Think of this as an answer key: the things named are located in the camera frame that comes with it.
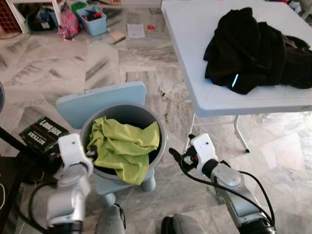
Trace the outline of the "light blue plastic stool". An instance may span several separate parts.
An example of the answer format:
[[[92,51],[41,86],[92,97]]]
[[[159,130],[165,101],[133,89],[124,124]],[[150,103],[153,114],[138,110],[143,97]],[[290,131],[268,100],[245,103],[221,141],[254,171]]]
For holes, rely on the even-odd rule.
[[[161,123],[146,109],[145,99],[145,85],[134,81],[60,97],[56,101],[56,110],[71,127],[80,131],[84,150],[88,151],[92,121],[98,117],[107,116],[141,129],[152,122]],[[93,178],[96,193],[105,207],[116,202],[116,192],[133,187],[120,180],[112,169],[95,166]]]

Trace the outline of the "white folding table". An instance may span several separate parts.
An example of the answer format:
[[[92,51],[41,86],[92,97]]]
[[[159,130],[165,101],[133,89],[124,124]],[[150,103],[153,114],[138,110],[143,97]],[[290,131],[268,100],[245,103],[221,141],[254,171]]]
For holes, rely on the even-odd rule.
[[[246,152],[248,144],[238,126],[242,115],[305,112],[312,109],[312,91],[285,85],[256,88],[240,95],[205,78],[204,52],[219,19],[232,9],[250,7],[253,17],[288,36],[312,42],[311,27],[287,4],[264,0],[163,0],[161,9],[184,73],[193,105],[191,127],[197,118],[234,116],[231,125]]]

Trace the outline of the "white paper sheet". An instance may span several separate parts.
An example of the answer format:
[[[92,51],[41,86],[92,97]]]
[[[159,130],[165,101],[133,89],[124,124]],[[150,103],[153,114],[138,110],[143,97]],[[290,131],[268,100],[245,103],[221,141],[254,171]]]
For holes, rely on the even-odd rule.
[[[143,24],[127,24],[127,38],[140,39],[145,38],[145,27]]]

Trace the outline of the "black garment with brown lining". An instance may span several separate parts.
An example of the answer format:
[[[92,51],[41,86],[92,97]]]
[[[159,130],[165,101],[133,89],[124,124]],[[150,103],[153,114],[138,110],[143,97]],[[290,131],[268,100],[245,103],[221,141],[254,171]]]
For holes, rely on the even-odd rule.
[[[296,37],[284,35],[285,66],[281,84],[297,89],[312,88],[312,51],[310,45]]]

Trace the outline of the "light blue storage bin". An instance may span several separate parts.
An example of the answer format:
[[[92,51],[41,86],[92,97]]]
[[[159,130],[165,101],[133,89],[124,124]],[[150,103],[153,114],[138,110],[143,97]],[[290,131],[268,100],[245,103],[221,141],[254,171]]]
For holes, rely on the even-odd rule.
[[[85,30],[91,36],[98,36],[108,32],[107,15],[100,7],[87,6],[77,9],[76,13]]]

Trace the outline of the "robot leg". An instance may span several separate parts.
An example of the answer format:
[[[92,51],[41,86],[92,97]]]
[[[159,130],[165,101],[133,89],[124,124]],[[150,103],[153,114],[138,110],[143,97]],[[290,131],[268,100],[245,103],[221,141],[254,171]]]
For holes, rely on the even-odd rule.
[[[174,214],[162,220],[161,234],[207,234],[207,232],[193,217]]]
[[[125,234],[126,221],[123,209],[118,204],[111,205],[98,218],[95,234]]]

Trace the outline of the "small wooden block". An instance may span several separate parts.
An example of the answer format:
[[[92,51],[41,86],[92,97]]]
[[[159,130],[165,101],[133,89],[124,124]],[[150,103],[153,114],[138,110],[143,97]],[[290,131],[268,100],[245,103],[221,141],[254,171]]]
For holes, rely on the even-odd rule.
[[[111,36],[111,44],[117,44],[117,43],[125,40],[125,38],[126,38],[125,33],[121,33],[118,31],[113,31],[113,32],[109,33],[109,35]]]

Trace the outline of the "black printed cardboard box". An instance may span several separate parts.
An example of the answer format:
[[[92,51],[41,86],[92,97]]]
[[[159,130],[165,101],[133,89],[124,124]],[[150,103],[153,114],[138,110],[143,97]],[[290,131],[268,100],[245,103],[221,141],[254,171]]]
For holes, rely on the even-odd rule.
[[[69,131],[48,117],[42,117],[29,125],[19,134],[29,149],[39,154],[53,155],[59,153],[58,139]]]

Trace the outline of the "lime green garment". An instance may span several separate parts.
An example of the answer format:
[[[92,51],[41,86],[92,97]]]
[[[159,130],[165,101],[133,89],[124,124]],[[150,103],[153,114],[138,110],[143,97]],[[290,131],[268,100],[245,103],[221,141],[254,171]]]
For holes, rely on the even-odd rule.
[[[149,153],[160,143],[157,122],[141,129],[106,116],[92,122],[87,147],[95,147],[94,165],[113,169],[125,183],[140,185],[149,171]]]

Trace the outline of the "robot right leg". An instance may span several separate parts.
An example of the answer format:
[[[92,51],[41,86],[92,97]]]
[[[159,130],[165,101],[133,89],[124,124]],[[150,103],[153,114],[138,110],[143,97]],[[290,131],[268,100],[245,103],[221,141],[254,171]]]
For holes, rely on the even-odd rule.
[[[193,217],[174,214],[162,220],[161,234],[207,234],[207,232]]]

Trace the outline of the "black bag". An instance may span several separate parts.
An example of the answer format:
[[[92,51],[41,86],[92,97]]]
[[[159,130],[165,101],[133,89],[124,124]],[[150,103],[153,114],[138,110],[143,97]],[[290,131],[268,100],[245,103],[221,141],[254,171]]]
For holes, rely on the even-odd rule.
[[[51,31],[58,28],[54,11],[47,7],[40,7],[27,16],[27,25],[30,31]]]

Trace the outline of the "robot left leg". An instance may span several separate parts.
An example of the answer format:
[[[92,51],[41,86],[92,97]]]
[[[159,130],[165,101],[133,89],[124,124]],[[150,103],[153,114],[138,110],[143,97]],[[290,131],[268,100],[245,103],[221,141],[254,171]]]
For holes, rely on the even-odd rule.
[[[125,234],[126,221],[123,209],[118,204],[111,205],[98,218],[95,234]]]

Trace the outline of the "pink bag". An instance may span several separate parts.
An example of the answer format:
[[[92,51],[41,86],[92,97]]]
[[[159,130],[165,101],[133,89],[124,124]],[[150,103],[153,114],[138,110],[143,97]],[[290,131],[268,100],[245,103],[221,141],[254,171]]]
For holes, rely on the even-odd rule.
[[[58,35],[60,35],[63,40],[73,41],[80,33],[79,20],[70,9],[62,10],[57,20],[59,23]]]

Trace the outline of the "black garment with reflective stripe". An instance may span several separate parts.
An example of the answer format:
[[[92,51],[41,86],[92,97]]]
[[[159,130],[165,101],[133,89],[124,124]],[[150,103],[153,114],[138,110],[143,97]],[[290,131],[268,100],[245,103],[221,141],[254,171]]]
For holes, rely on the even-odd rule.
[[[258,86],[280,85],[286,62],[284,35],[258,22],[251,7],[220,18],[203,59],[212,84],[247,95]]]

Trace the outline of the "green bin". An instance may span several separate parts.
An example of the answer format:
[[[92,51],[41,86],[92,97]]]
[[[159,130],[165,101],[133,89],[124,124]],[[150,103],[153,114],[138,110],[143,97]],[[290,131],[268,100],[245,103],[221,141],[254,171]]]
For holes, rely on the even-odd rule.
[[[72,13],[76,14],[79,9],[86,8],[89,5],[83,1],[76,1],[72,4],[70,4],[69,6],[70,6],[70,9],[72,10]]]

